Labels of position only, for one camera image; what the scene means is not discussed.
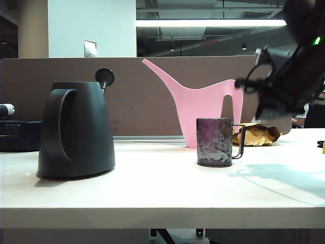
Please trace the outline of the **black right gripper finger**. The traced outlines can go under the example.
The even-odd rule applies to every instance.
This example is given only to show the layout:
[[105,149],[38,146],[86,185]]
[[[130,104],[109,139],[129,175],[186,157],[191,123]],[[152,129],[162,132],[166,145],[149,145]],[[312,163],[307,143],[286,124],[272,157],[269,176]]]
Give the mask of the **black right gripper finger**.
[[238,78],[235,80],[235,88],[242,89],[262,89],[266,86],[264,79]]
[[257,120],[271,120],[286,115],[288,115],[288,111],[283,103],[261,101],[257,107],[255,118]]

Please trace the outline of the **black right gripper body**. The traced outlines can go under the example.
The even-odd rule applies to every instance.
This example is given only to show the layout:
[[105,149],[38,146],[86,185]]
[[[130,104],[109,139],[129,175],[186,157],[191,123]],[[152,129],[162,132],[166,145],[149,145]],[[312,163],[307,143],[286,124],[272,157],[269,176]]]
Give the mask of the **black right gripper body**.
[[283,103],[288,113],[302,113],[306,104],[306,79],[299,75],[269,76],[260,89],[260,102]]

